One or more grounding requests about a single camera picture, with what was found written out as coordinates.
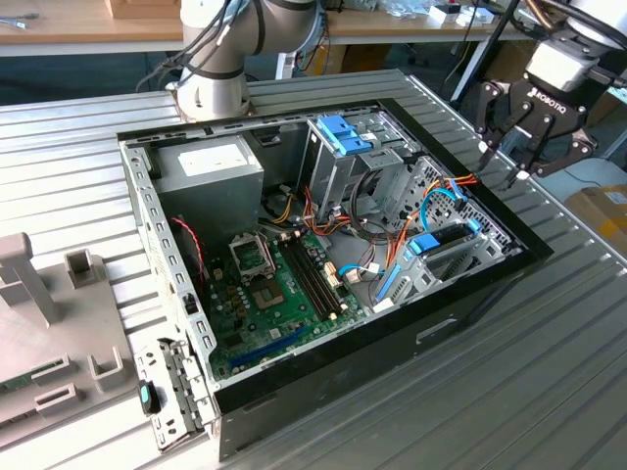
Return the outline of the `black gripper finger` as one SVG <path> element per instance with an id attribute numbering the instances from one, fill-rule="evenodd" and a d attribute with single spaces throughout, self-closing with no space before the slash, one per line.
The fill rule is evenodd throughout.
<path id="1" fill-rule="evenodd" d="M 481 137 L 479 150 L 482 153 L 477 171 L 482 171 L 495 156 L 505 136 L 520 124 L 533 110 L 529 99 L 510 105 L 510 114 L 501 123 L 495 121 L 496 103 L 509 95 L 510 83 L 486 81 L 481 85 L 479 104 L 474 124 L 475 132 Z"/>
<path id="2" fill-rule="evenodd" d="M 531 137 L 523 148 L 520 161 L 504 179 L 504 190 L 509 189 L 518 180 L 528 179 L 533 174 L 546 177 L 558 170 L 565 169 L 584 158 L 590 157 L 598 148 L 597 141 L 583 128 L 580 128 L 570 134 L 568 152 L 560 159 L 546 163 L 542 160 L 542 153 L 550 140 L 550 133 L 554 127 L 555 117 L 543 116 L 542 120 L 533 128 Z"/>

